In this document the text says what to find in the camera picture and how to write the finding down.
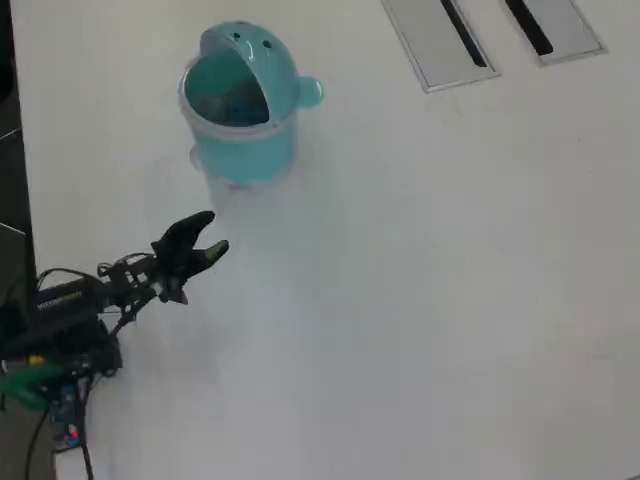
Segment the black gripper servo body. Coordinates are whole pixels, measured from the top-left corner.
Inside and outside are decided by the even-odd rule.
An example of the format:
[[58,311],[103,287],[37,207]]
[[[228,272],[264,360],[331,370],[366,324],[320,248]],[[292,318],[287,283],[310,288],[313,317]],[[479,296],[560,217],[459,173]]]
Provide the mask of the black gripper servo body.
[[168,288],[182,287],[197,274],[200,256],[196,252],[157,256],[158,269]]

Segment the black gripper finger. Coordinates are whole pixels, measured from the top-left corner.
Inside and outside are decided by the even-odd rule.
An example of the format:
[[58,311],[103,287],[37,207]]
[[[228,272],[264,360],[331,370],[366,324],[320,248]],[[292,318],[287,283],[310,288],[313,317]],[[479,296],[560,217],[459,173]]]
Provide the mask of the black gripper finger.
[[171,225],[151,248],[158,260],[181,261],[194,248],[200,233],[213,222],[213,211],[205,210],[190,215]]
[[190,252],[185,267],[185,280],[212,268],[229,251],[229,242],[220,240],[206,249],[194,249]]

